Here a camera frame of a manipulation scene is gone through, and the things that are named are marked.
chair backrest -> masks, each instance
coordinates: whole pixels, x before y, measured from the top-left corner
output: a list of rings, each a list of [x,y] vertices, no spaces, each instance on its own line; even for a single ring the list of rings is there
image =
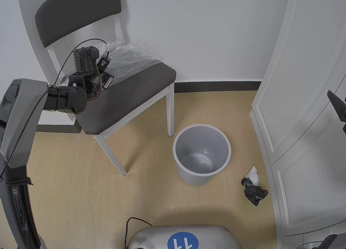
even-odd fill
[[[46,0],[35,21],[43,46],[102,18],[121,12],[120,0]]]

chair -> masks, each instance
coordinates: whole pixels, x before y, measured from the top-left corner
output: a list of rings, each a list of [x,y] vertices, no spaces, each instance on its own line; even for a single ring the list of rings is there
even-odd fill
[[[97,12],[90,10],[92,6],[97,6]],[[113,15],[115,35],[123,39],[120,12],[120,0],[46,0],[37,11],[35,20],[42,44],[48,49],[55,69],[59,71],[61,66],[53,43],[102,18]],[[105,139],[164,96],[168,135],[173,136],[175,78],[175,70],[161,62],[103,90],[96,100],[87,103],[82,113],[76,115],[84,132],[94,136],[122,175],[126,171]]]

baseboard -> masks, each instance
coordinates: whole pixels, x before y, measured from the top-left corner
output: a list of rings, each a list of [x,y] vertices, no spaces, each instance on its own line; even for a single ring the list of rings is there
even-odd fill
[[[261,81],[213,81],[174,83],[174,92],[257,91]]]
[[[49,124],[39,124],[37,126],[36,132],[50,132],[50,133],[75,133],[79,134],[81,132],[81,126],[74,121],[73,125],[49,125]]]
[[[282,243],[281,239],[283,237],[282,235],[282,229],[281,229],[281,214],[280,214],[280,208],[279,208],[279,198],[278,193],[276,192],[275,182],[274,182],[274,175],[272,171],[272,166],[270,165],[269,155],[267,152],[267,149],[264,144],[264,139],[260,130],[260,126],[258,125],[257,118],[255,116],[254,110],[251,109],[250,117],[252,120],[252,124],[254,126],[259,147],[262,152],[262,157],[264,161],[264,166],[267,172],[269,187],[270,187],[270,194],[272,196],[272,202],[273,202],[273,209],[274,209],[274,219],[275,219],[275,228],[276,228],[276,244],[278,249],[282,249]]]

chair seat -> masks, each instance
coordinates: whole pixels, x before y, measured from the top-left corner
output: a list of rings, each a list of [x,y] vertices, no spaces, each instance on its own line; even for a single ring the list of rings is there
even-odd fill
[[[176,72],[164,63],[151,66],[117,83],[89,101],[75,115],[86,134],[101,134],[175,81]]]

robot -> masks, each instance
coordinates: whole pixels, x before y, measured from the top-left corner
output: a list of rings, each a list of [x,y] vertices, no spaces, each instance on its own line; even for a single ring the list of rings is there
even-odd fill
[[[112,76],[105,72],[110,62],[90,46],[73,51],[76,73],[68,86],[15,79],[0,104],[0,198],[19,249],[45,249],[34,223],[30,205],[26,165],[42,110],[79,114],[87,101],[95,100],[107,88]],[[340,119],[346,122],[346,104],[328,92]],[[216,225],[151,226],[138,231],[124,249],[241,249],[231,233]],[[318,249],[345,249],[346,233],[330,235]]]

